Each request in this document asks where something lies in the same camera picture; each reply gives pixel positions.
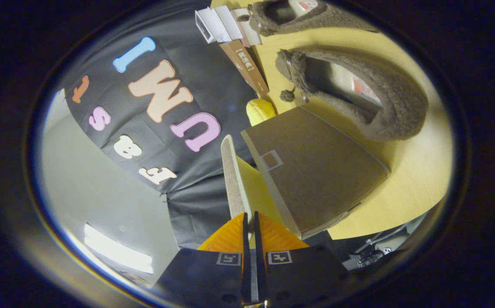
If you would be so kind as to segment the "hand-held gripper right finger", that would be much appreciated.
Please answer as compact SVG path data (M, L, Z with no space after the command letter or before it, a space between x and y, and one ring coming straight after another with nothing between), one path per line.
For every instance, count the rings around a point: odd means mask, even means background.
M349 271L323 245L308 246L267 215L255 212L259 298L267 307L325 307L341 299Z

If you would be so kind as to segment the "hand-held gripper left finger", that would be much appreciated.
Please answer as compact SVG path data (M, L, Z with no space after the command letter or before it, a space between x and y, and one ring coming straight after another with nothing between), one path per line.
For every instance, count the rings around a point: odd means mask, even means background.
M178 251L153 291L173 307L242 307L251 296L248 215L241 213L197 249Z

